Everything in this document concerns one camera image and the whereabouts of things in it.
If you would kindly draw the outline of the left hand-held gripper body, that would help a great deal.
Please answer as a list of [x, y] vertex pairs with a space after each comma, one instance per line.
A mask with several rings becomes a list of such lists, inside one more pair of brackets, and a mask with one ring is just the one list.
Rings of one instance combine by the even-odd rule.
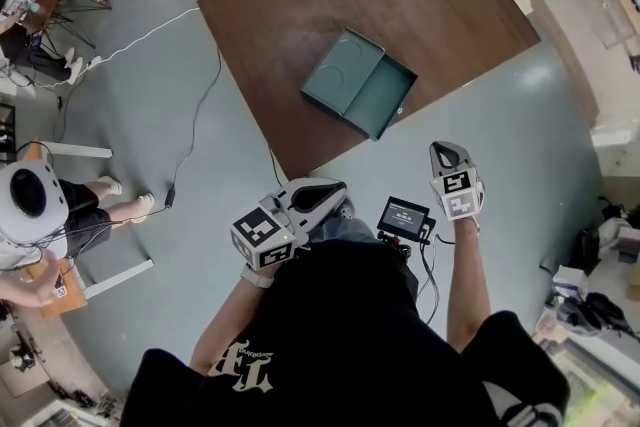
[[231, 225], [231, 240], [250, 268], [262, 270], [292, 259], [309, 237], [270, 194]]

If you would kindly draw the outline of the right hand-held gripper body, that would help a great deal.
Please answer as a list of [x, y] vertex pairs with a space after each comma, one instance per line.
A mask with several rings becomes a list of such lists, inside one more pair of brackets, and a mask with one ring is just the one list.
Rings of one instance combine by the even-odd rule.
[[476, 168], [435, 177], [431, 186], [448, 220], [472, 218], [481, 212], [484, 185]]

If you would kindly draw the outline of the teal rectangular tray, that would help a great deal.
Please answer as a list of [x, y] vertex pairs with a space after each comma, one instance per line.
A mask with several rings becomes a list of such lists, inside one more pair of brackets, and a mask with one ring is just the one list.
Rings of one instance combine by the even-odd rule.
[[418, 75], [384, 55], [365, 80], [343, 119], [367, 138], [377, 141], [403, 111]]

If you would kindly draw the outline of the dark green box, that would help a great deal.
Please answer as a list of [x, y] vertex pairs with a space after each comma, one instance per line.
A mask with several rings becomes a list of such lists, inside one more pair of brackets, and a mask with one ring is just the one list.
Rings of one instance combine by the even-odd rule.
[[345, 28], [310, 73], [301, 93], [342, 117], [384, 55], [382, 46]]

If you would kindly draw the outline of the person's left forearm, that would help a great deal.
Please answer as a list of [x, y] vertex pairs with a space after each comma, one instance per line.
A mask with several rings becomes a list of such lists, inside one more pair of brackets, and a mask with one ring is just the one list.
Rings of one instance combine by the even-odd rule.
[[208, 375], [228, 347], [249, 325], [266, 290], [240, 279], [199, 337], [189, 367]]

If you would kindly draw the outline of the person's right forearm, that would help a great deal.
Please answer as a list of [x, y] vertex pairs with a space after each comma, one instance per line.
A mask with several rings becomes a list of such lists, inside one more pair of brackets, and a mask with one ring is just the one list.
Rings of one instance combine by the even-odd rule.
[[447, 307], [447, 342], [462, 352], [491, 315], [479, 235], [470, 219], [454, 226], [454, 263]]

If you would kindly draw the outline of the white wristband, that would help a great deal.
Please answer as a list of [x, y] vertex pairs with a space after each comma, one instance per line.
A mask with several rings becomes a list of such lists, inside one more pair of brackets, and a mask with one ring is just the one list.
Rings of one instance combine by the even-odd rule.
[[269, 289], [274, 282], [272, 277], [266, 277], [259, 273], [257, 273], [252, 267], [249, 265], [245, 265], [241, 271], [240, 278], [242, 280], [247, 281], [252, 286], [259, 289]]

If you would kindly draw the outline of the small black monitor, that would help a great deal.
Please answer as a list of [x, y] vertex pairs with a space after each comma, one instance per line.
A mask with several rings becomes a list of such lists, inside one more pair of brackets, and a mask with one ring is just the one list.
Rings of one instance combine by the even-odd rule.
[[429, 245], [435, 225], [428, 207], [390, 196], [377, 224], [378, 238], [395, 245], [401, 239]]

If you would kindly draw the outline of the person's black printed t-shirt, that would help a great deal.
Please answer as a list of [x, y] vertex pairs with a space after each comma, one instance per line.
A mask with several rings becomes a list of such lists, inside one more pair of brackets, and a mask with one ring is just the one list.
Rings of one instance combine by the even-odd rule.
[[419, 317], [398, 254], [313, 245], [276, 274], [209, 376], [148, 350], [121, 427], [560, 427], [570, 388], [517, 316], [453, 349]]

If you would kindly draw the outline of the white cabinet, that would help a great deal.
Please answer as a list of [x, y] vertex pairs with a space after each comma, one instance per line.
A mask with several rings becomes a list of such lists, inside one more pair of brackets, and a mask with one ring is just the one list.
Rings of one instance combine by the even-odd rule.
[[596, 126], [591, 139], [603, 176], [640, 177], [640, 124]]

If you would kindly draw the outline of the pile of bags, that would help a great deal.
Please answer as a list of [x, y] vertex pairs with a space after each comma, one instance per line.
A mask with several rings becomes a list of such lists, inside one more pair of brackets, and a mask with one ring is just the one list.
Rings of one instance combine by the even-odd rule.
[[566, 264], [549, 274], [546, 306], [566, 331], [583, 337], [614, 333], [640, 343], [620, 304], [640, 305], [640, 204], [630, 210], [607, 201], [603, 222], [581, 231]]

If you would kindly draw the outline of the brown wooden table white legs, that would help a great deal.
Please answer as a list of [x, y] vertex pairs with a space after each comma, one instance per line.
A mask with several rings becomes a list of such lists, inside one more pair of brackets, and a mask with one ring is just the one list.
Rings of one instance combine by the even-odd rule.
[[380, 44], [417, 80], [404, 115], [536, 45], [513, 0], [200, 0], [199, 8], [284, 174], [304, 176], [362, 136], [301, 87], [345, 28]]

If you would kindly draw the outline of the white round headset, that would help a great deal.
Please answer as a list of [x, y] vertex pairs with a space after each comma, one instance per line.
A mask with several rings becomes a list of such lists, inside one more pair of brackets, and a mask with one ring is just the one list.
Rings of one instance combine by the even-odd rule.
[[52, 235], [69, 208], [51, 165], [22, 160], [0, 169], [0, 240], [20, 247]]

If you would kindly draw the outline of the dark folding table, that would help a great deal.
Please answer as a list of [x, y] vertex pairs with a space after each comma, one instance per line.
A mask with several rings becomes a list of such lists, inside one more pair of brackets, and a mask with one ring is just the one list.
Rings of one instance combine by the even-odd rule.
[[66, 32], [95, 50], [96, 45], [80, 31], [72, 15], [112, 9], [108, 0], [0, 0], [0, 20], [8, 17], [22, 4], [31, 9], [22, 16], [27, 33], [44, 37], [50, 50], [56, 50], [51, 39], [53, 28]]

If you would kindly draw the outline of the light wooden desk white frame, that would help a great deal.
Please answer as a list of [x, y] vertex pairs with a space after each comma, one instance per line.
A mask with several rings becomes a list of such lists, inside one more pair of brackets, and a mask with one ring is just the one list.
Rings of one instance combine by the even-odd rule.
[[62, 298], [54, 294], [51, 303], [40, 307], [41, 316], [48, 318], [82, 308], [90, 298], [150, 269], [153, 260], [137, 238], [132, 241], [136, 247], [131, 256], [119, 247], [97, 245], [76, 257], [61, 259], [57, 281], [67, 288], [68, 294]]

